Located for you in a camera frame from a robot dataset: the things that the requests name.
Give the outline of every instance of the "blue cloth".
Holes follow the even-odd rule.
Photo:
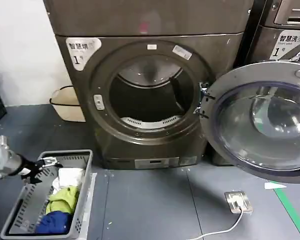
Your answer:
[[[35,228],[36,234],[66,234],[70,230],[72,215],[62,211],[52,211],[45,215]]]

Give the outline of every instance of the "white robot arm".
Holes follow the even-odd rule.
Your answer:
[[[7,137],[0,136],[0,179],[6,176],[19,175],[28,183],[36,184],[41,181],[35,176],[45,168],[62,167],[55,157],[45,157],[32,162],[10,150]]]

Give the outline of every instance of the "white towel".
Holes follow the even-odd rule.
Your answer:
[[[85,171],[81,168],[59,168],[58,177],[52,182],[53,194],[69,186],[75,186],[80,189],[84,173]]]

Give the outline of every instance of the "white cable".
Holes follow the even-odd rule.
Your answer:
[[[242,208],[241,207],[239,207],[239,208],[240,208],[240,211],[241,211],[240,212],[240,216],[237,219],[237,221],[233,224],[233,226],[230,227],[229,229],[223,230],[223,231],[214,231],[214,232],[205,233],[205,234],[203,234],[201,236],[198,236],[196,238],[191,238],[191,239],[187,239],[187,240],[199,240],[199,239],[204,238],[206,236],[216,235],[216,234],[225,234],[225,233],[228,233],[228,232],[232,231],[238,225],[238,223],[240,222],[240,220],[241,220],[241,218],[242,218],[242,216],[244,214],[244,211],[242,210]]]

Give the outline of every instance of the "washing machine door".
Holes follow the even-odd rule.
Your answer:
[[[224,159],[264,179],[300,183],[300,63],[265,61],[226,73],[204,94],[200,115]]]

